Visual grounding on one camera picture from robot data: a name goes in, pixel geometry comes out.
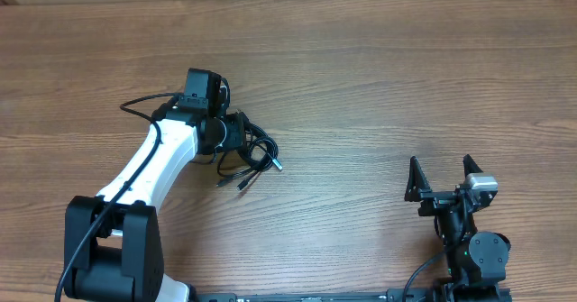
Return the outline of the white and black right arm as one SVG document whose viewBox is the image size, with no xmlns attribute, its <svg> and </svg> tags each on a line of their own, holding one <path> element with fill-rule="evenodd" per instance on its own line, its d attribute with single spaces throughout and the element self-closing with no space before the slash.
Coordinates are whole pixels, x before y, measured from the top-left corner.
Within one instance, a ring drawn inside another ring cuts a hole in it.
<svg viewBox="0 0 577 302">
<path fill-rule="evenodd" d="M 484 172 L 470 155 L 463 157 L 464 181 L 452 191 L 434 191 L 417 157 L 409 162 L 404 199 L 420 204 L 420 216 L 432 216 L 443 249 L 420 265 L 401 293 L 403 301 L 510 301 L 506 278 L 510 240 L 501 233 L 481 232 L 473 214 L 488 207 L 498 194 L 498 181 Z M 449 276 L 431 288 L 412 289 L 417 276 L 432 264 L 446 259 Z"/>
</svg>

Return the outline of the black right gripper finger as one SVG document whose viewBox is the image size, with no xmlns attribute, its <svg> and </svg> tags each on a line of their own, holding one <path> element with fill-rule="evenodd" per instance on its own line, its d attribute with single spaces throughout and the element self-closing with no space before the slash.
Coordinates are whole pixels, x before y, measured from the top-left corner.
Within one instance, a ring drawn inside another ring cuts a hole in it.
<svg viewBox="0 0 577 302">
<path fill-rule="evenodd" d="M 432 194 L 424 171 L 416 156 L 412 156 L 409 162 L 408 183 L 404 200 L 408 202 L 420 202 Z"/>
<path fill-rule="evenodd" d="M 463 171 L 464 175 L 468 176 L 472 173 L 482 173 L 483 170 L 477 165 L 470 154 L 466 154 L 463 157 Z"/>
</svg>

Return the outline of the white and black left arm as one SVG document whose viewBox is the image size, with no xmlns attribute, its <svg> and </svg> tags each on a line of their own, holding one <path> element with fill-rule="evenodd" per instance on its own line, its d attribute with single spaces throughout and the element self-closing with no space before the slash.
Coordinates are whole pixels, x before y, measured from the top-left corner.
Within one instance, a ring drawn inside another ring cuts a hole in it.
<svg viewBox="0 0 577 302">
<path fill-rule="evenodd" d="M 142 146 L 116 178 L 95 196 L 69 202 L 55 300 L 197 300 L 192 285 L 165 272 L 158 213 L 196 156 L 243 147 L 243 119 L 228 113 L 229 83 L 210 70 L 190 69 L 183 91 L 162 98 L 146 118 Z"/>
</svg>

